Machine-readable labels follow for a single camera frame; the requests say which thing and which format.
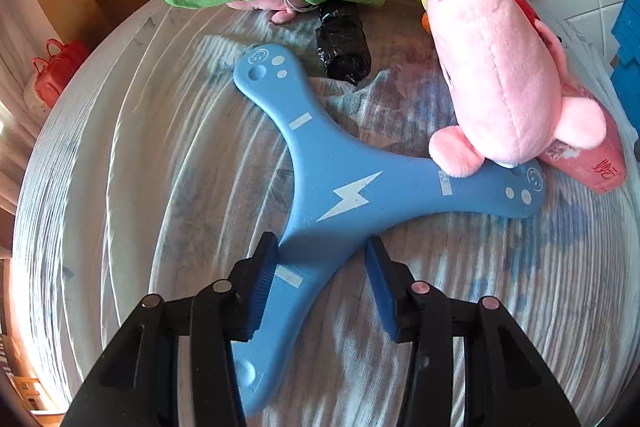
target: black plastic bag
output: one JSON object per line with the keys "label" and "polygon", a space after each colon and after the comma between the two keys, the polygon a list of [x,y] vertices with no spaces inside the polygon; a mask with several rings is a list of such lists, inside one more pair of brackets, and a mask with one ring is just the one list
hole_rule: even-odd
{"label": "black plastic bag", "polygon": [[371,55],[357,5],[328,0],[319,11],[316,44],[327,76],[357,86],[371,72]]}

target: plush ear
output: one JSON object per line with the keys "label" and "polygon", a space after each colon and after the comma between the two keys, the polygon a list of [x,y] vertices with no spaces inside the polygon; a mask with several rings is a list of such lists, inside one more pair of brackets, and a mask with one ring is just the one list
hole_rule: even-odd
{"label": "plush ear", "polygon": [[471,145],[462,127],[445,127],[429,142],[429,156],[449,176],[466,178],[481,168],[484,156]]}
{"label": "plush ear", "polygon": [[569,73],[569,68],[566,64],[566,54],[564,52],[564,48],[562,47],[560,39],[558,39],[558,36],[553,33],[549,26],[543,23],[540,19],[536,19],[534,24],[538,34],[540,35],[540,38],[545,43],[546,48],[549,50],[549,53],[551,53],[551,57],[556,63],[556,68],[558,69],[558,74],[560,75],[560,81],[563,84],[574,85],[575,81],[571,76],[571,73]]}
{"label": "plush ear", "polygon": [[296,13],[293,10],[281,10],[273,14],[271,22],[274,24],[284,24],[285,22],[292,21],[296,18]]}
{"label": "plush ear", "polygon": [[576,149],[595,149],[607,136],[607,121],[595,100],[564,96],[554,135]]}

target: pink plush toy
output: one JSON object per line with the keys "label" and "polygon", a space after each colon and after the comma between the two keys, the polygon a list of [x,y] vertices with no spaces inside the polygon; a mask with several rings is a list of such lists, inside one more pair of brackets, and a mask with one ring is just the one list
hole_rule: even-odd
{"label": "pink plush toy", "polygon": [[297,11],[306,11],[310,5],[305,0],[253,0],[253,1],[233,1],[226,3],[227,6],[235,10],[275,10],[271,22],[283,24],[292,21]]}
{"label": "pink plush toy", "polygon": [[525,0],[427,0],[428,22],[458,126],[431,137],[431,158],[454,177],[485,158],[507,168],[556,139],[594,149],[607,133],[594,100],[562,96],[564,49]]}

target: white lightning bolt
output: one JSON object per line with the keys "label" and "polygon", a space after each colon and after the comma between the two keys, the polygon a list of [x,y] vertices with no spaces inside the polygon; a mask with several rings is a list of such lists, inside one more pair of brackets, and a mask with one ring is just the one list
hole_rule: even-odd
{"label": "white lightning bolt", "polygon": [[348,210],[353,210],[354,208],[363,206],[363,204],[369,203],[369,200],[367,200],[367,198],[364,198],[360,195],[360,191],[363,190],[364,187],[369,185],[370,182],[380,176],[380,174],[382,174],[382,171],[376,172],[375,174],[367,176],[366,178],[350,183],[349,185],[345,185],[344,187],[336,188],[334,192],[342,198],[342,201],[336,204],[334,208],[331,208],[326,214],[318,219],[318,221],[337,216],[338,214],[347,212]]}

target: red handbag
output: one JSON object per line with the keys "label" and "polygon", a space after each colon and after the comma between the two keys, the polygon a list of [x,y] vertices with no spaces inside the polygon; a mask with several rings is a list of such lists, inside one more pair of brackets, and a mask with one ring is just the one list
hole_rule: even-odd
{"label": "red handbag", "polygon": [[[51,54],[52,44],[59,49],[57,54]],[[89,50],[80,41],[62,44],[56,39],[49,39],[47,55],[48,60],[35,57],[31,64],[38,75],[34,90],[47,107],[53,108],[62,91],[89,56]]]}

